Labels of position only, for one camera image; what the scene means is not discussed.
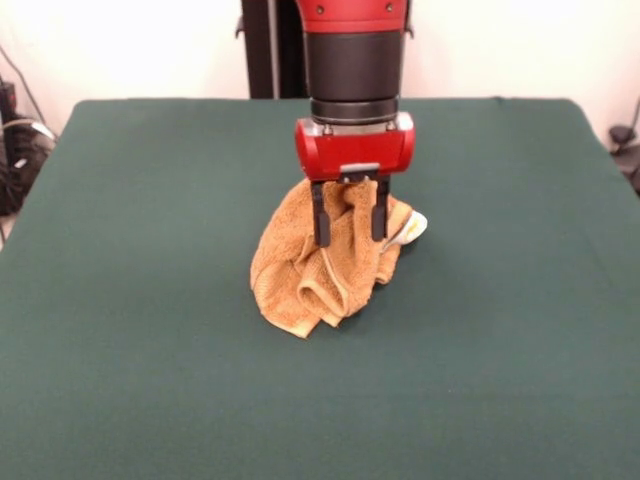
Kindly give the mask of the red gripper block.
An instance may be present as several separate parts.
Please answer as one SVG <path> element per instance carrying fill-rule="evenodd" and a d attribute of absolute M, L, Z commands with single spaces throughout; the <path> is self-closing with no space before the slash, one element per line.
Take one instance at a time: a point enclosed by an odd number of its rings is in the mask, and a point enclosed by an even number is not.
<path fill-rule="evenodd" d="M 320 124 L 312 118 L 295 124 L 295 144 L 299 163 L 311 180 L 314 239 L 318 246 L 329 246 L 330 219 L 324 205 L 324 181 L 344 177 L 381 175 L 376 179 L 376 200 L 372 208 L 373 240 L 387 237 L 390 177 L 406 171 L 415 150 L 415 125 L 407 112 L 394 119 L 368 125 Z"/>

